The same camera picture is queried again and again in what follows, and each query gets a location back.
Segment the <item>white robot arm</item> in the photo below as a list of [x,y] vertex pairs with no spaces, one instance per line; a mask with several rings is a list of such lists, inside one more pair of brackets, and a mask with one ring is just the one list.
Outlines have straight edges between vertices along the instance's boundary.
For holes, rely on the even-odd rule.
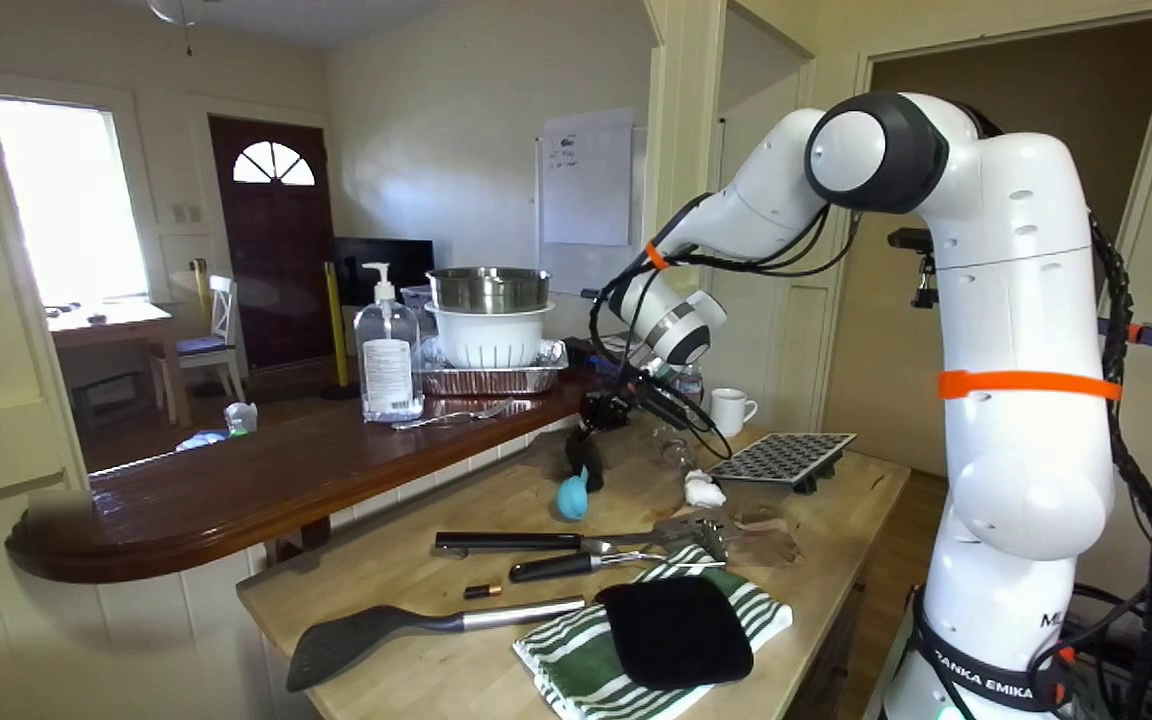
[[602,286],[599,308],[654,360],[687,366],[715,313],[654,277],[699,256],[756,268],[832,208],[923,220],[942,335],[948,504],[875,718],[1058,720],[1058,627],[1074,558],[1110,512],[1121,399],[1098,368],[1082,184],[1058,139],[997,132],[923,92],[794,110]]

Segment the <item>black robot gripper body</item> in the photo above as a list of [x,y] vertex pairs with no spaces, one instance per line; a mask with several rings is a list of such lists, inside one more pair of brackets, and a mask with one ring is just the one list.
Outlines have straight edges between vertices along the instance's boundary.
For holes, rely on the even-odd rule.
[[650,381],[608,353],[574,348],[574,377],[582,381],[579,416],[599,434],[622,427],[650,406]]

